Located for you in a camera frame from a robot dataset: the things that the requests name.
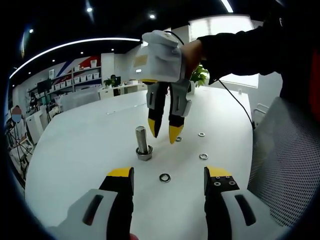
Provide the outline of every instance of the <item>white table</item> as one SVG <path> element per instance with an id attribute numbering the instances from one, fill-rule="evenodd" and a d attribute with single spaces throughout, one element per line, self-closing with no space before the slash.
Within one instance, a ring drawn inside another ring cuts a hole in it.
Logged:
<path id="1" fill-rule="evenodd" d="M 248 95 L 232 92 L 250 114 Z M 131 233 L 141 240 L 207 239 L 204 167 L 222 167 L 246 189 L 253 133 L 241 106 L 224 89 L 200 87 L 185 118 L 181 142 L 168 135 L 170 97 L 158 138 L 148 127 L 146 91 L 108 98 L 53 118 L 33 153 L 26 176 L 25 199 L 45 227 L 58 226 L 68 208 L 108 172 L 134 167 Z M 153 157 L 137 159 L 135 128 L 146 126 Z M 208 160 L 199 154 L 208 154 Z M 159 175 L 171 175 L 169 183 Z"/>

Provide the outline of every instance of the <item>bolt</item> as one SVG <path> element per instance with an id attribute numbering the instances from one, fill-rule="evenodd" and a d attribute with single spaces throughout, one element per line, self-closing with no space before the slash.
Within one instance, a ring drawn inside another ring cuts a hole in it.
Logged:
<path id="1" fill-rule="evenodd" d="M 135 150 L 138 159 L 142 161 L 148 161 L 152 158 L 153 148 L 147 144 L 146 128 L 144 126 L 138 126 L 135 129 L 136 141 L 138 148 Z"/>
<path id="2" fill-rule="evenodd" d="M 144 126 L 138 126 L 135 129 L 136 141 L 138 142 L 138 149 L 141 154 L 148 153 L 147 134 Z"/>

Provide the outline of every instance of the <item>black cable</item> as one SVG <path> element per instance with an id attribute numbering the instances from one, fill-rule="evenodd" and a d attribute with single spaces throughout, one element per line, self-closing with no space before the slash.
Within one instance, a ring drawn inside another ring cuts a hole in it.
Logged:
<path id="1" fill-rule="evenodd" d="M 32 155 L 32 153 L 29 152 L 29 151 L 25 148 L 25 146 L 23 146 L 22 144 L 20 144 L 20 142 L 18 142 L 16 138 L 14 138 L 14 140 L 15 140 L 15 142 L 16 142 L 17 144 L 19 144 L 21 147 L 23 147 L 30 155 Z"/>
<path id="2" fill-rule="evenodd" d="M 248 118 L 250 120 L 250 123 L 251 123 L 251 126 L 252 126 L 252 129 L 254 130 L 256 128 L 255 124 L 252 122 L 252 120 L 251 120 L 247 110 L 245 109 L 245 107 L 238 101 L 238 99 L 236 99 L 236 97 L 229 91 L 229 89 L 222 83 L 222 81 L 220 81 L 220 79 L 215 80 L 214 83 L 217 82 L 217 81 L 219 81 L 222 84 L 222 86 L 231 94 L 231 96 L 238 102 L 238 104 L 240 104 L 240 106 L 245 111 L 245 114 L 248 116 Z"/>
<path id="3" fill-rule="evenodd" d="M 175 36 L 175 37 L 180 41 L 180 43 L 182 43 L 182 45 L 185 45 L 184 41 L 182 41 L 181 38 L 178 37 L 178 35 L 175 34 L 174 32 L 172 32 L 172 31 L 164 31 L 164 32 L 165 32 L 165 33 L 172 34 L 173 36 Z"/>

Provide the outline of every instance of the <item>black ceiling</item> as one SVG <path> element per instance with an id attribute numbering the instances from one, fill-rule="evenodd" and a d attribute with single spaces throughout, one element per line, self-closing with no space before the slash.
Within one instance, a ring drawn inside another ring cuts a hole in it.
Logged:
<path id="1" fill-rule="evenodd" d="M 234 14 L 250 15 L 262 21 L 272 0 L 228 0 Z M 90 14 L 87 7 L 92 7 Z M 10 38 L 15 44 L 13 66 L 19 67 L 35 55 L 61 44 L 91 38 L 123 37 L 141 39 L 155 29 L 177 28 L 189 20 L 226 14 L 221 0 L 24 0 L 14 2 L 14 27 Z M 155 20 L 149 14 L 156 15 Z M 20 44 L 25 39 L 24 57 Z M 59 48 L 37 58 L 15 74 L 12 84 L 19 84 L 45 68 L 85 56 L 111 52 L 126 53 L 139 42 L 95 41 Z"/>

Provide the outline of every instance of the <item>black sleeve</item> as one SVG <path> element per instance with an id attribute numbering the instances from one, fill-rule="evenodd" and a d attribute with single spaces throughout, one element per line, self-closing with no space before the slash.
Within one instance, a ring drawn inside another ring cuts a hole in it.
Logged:
<path id="1" fill-rule="evenodd" d="M 281 27 L 268 24 L 247 32 L 199 37 L 207 59 L 201 63 L 210 73 L 209 84 L 228 74 L 281 73 L 286 56 L 284 38 Z"/>

